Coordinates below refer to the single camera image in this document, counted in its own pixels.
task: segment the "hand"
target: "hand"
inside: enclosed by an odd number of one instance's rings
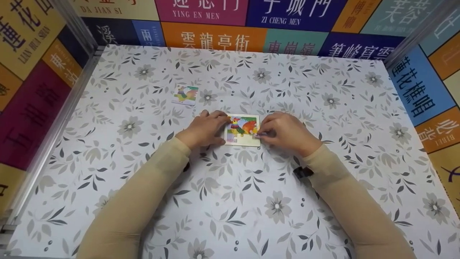
[[[188,128],[176,134],[176,138],[190,149],[211,144],[224,145],[225,140],[216,137],[216,133],[228,123],[230,123],[230,118],[225,112],[213,111],[209,114],[207,110],[203,110],[193,119]]]
[[[276,136],[261,135],[263,141],[282,148],[294,150],[302,157],[313,154],[322,145],[321,140],[315,138],[296,117],[274,112],[262,121],[259,134],[274,130]]]

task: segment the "floral tablecloth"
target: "floral tablecloth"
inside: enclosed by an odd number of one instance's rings
[[[171,102],[177,85],[200,87],[195,107]],[[94,216],[204,108],[297,116],[419,259],[460,257],[459,219],[380,61],[115,45],[57,143],[11,253],[75,256]],[[143,258],[354,257],[328,206],[292,173],[298,164],[265,146],[194,153],[152,220]]]

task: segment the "pink panel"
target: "pink panel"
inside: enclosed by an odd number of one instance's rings
[[[27,169],[69,92],[40,60],[0,115],[0,163]]]
[[[162,22],[240,25],[248,0],[155,0]]]

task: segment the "black clip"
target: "black clip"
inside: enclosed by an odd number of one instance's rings
[[[297,167],[296,169],[294,169],[293,172],[299,179],[303,177],[309,177],[314,174],[314,172],[310,168],[302,166]]]

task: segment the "cartoon rooster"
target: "cartoon rooster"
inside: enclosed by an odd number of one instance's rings
[[[184,92],[184,89],[187,88],[187,87],[184,87],[184,86],[181,86],[177,92],[177,94],[175,94],[174,96],[177,97],[179,99],[179,101],[184,101],[184,100],[191,100],[192,98],[195,98],[196,97],[196,93],[198,92],[198,90],[196,89],[192,89],[190,91],[188,91],[187,93]]]
[[[243,125],[243,127],[240,128],[240,126],[238,125],[239,120],[240,118],[233,118],[231,122],[230,128],[234,135],[241,134],[241,136],[243,136],[244,134],[257,133],[256,121],[248,121]]]

